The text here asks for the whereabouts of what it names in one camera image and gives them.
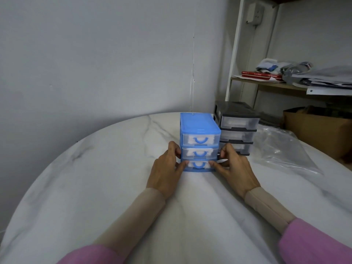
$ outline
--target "blue top panel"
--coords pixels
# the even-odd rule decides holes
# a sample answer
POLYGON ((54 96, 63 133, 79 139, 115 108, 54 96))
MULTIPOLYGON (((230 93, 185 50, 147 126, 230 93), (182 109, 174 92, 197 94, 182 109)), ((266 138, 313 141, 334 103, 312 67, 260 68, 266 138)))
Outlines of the blue top panel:
POLYGON ((184 134, 221 134, 209 113, 181 113, 181 132, 184 134))

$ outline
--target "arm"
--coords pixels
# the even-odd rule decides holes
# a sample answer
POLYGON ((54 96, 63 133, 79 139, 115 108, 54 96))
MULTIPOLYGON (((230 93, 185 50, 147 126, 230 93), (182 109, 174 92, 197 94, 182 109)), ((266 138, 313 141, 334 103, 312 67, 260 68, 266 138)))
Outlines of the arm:
POLYGON ((165 200, 174 193, 187 165, 176 162, 180 154, 179 146, 170 142, 168 150, 154 161, 146 189, 130 207, 93 245, 69 253, 58 264, 122 263, 161 213, 165 200))
POLYGON ((282 234, 279 252, 287 264, 352 263, 351 248, 296 218, 267 193, 260 186, 248 159, 238 155, 231 144, 224 146, 220 156, 228 160, 220 164, 214 161, 209 163, 226 178, 246 204, 282 234))

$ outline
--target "brown box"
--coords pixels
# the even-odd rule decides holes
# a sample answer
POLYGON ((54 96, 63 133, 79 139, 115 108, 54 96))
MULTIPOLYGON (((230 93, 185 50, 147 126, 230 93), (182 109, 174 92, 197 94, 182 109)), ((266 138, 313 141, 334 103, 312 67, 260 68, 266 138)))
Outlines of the brown box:
POLYGON ((305 114, 303 110, 304 107, 297 107, 284 111, 285 129, 334 159, 350 151, 352 119, 324 116, 326 109, 322 107, 313 107, 312 114, 305 114))

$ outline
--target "hand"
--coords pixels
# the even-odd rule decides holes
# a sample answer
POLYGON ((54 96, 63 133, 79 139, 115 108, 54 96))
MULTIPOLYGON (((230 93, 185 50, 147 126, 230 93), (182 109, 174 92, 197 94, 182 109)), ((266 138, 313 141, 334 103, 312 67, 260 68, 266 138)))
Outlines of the hand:
POLYGON ((222 163, 209 161, 209 164, 225 177, 231 188, 240 197, 244 199, 248 191, 261 186, 252 171, 248 159, 243 155, 238 155, 231 144, 227 143, 222 148, 220 157, 228 160, 222 163))
POLYGON ((189 162, 183 161, 178 164, 176 156, 181 157, 181 149, 174 141, 171 141, 166 152, 154 161, 147 182, 147 188, 159 190, 165 199, 174 193, 179 178, 189 162))

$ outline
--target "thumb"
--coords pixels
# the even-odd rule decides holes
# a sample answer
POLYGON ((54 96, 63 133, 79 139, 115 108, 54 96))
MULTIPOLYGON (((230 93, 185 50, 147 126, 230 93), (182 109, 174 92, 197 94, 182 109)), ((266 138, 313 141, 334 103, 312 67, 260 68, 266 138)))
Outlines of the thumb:
POLYGON ((218 173, 220 173, 222 176, 227 177, 228 170, 225 169, 223 166, 221 166, 219 163, 216 161, 209 161, 209 164, 211 167, 215 168, 218 173))
POLYGON ((178 164, 178 167, 176 168, 176 174, 181 176, 181 173, 183 172, 185 167, 188 165, 188 163, 189 163, 189 161, 185 160, 185 161, 182 161, 180 164, 178 164))

